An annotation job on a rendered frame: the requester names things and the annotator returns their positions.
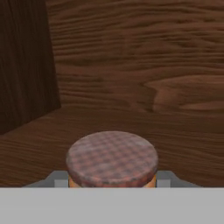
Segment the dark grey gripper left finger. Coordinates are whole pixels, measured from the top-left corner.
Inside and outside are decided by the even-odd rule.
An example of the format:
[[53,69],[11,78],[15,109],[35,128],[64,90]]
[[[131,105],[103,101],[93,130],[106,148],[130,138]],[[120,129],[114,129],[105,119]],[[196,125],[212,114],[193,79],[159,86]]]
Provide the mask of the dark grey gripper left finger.
[[27,187],[65,187],[68,188],[67,171],[53,171],[45,179],[27,185]]

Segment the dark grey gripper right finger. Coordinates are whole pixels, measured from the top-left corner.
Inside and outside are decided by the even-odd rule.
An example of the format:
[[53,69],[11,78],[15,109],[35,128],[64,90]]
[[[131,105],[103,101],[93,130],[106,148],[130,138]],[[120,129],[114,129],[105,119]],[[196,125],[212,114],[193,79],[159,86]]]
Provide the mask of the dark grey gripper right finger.
[[156,187],[181,188],[197,187],[197,185],[178,178],[172,171],[158,171],[156,175]]

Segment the jam jar with checkered lid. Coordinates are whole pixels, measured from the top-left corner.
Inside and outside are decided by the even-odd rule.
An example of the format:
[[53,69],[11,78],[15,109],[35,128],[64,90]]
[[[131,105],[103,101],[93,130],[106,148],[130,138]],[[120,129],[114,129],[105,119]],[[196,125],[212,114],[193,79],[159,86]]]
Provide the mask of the jam jar with checkered lid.
[[129,132],[102,131],[77,140],[66,154],[70,187],[154,187],[158,153]]

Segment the dark brown wooden cabinet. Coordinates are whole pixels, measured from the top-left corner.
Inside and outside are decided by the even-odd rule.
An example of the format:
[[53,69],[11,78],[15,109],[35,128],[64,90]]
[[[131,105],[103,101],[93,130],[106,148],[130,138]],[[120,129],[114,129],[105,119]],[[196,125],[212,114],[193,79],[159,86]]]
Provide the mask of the dark brown wooden cabinet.
[[104,130],[224,186],[224,0],[0,0],[0,187],[64,169]]

